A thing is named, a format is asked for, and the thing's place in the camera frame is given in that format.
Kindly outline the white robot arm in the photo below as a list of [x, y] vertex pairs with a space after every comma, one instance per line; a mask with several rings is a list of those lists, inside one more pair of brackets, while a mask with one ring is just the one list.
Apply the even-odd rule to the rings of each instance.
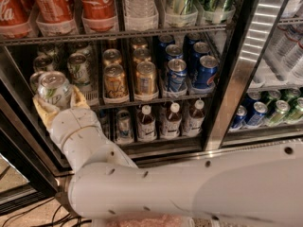
[[78, 88], [72, 90], [66, 110], [40, 96], [33, 103], [75, 173], [68, 200], [83, 217], [173, 214], [258, 227], [302, 227], [303, 144], [299, 139], [140, 168], [104, 135]]

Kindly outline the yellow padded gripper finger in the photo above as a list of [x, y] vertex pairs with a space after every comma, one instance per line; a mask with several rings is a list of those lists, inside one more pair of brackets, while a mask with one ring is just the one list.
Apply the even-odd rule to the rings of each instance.
[[82, 94], [80, 89], [72, 85], [72, 94], [71, 94], [71, 100], [70, 100], [70, 107], [71, 108], [83, 108], [83, 109], [89, 109], [90, 106], [87, 104], [85, 96]]
[[49, 131], [52, 122], [60, 112], [60, 109], [55, 105], [45, 102], [39, 96], [35, 96], [34, 98], [32, 98], [32, 100], [38, 115], [42, 119], [46, 129]]

